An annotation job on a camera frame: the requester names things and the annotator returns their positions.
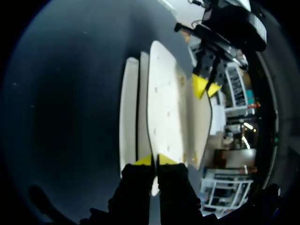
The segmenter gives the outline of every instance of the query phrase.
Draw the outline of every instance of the ceiling light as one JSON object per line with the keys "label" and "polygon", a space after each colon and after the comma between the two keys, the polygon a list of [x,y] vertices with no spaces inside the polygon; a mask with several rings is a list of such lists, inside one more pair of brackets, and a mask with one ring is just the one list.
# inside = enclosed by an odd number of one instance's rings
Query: ceiling light
{"label": "ceiling light", "polygon": [[243,136],[243,137],[242,137],[242,140],[243,140],[243,141],[244,141],[244,143],[246,144],[246,146],[247,146],[247,149],[250,149],[250,145],[249,145],[249,143],[248,143],[247,139],[245,138],[245,136]]}
{"label": "ceiling light", "polygon": [[249,128],[250,130],[252,130],[252,129],[253,129],[253,126],[252,126],[252,125],[250,125],[250,124],[248,124],[248,123],[244,123],[244,125],[245,125],[247,128]]}

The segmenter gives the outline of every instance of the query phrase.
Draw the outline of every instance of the white panel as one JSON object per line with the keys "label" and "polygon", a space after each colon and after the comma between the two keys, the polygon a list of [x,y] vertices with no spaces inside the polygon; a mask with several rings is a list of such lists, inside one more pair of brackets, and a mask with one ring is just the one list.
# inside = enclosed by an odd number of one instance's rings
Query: white panel
{"label": "white panel", "polygon": [[194,96],[191,79],[187,82],[187,113],[188,163],[199,169],[210,132],[212,112],[206,91],[201,99]]}
{"label": "white panel", "polygon": [[150,49],[148,129],[153,155],[184,162],[187,149],[186,76],[158,41]]}
{"label": "white panel", "polygon": [[120,103],[120,170],[135,159],[135,120],[136,99],[139,74],[139,60],[128,58],[126,61]]}
{"label": "white panel", "polygon": [[138,131],[137,131],[137,156],[138,159],[151,154],[151,146],[147,125],[147,91],[148,91],[149,55],[141,53],[140,58],[140,88],[138,108]]}

